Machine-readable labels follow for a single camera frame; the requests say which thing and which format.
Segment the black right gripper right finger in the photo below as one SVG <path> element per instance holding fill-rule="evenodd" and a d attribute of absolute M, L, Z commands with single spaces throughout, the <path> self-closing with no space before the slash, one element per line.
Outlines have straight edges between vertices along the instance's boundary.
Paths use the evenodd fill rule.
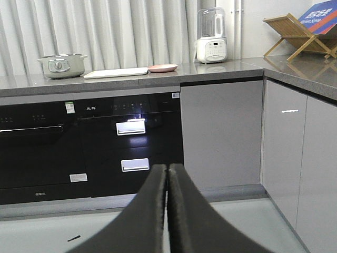
<path fill-rule="evenodd" d="M 171 252 L 269 252 L 211 207 L 182 164 L 168 169 L 167 214 Z"/>

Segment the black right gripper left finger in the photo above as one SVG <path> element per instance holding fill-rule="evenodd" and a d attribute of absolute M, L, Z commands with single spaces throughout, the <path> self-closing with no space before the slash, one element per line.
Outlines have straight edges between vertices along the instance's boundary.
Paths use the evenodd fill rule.
<path fill-rule="evenodd" d="M 162 252 L 165 164 L 155 164 L 139 192 L 101 231 L 69 252 Z"/>

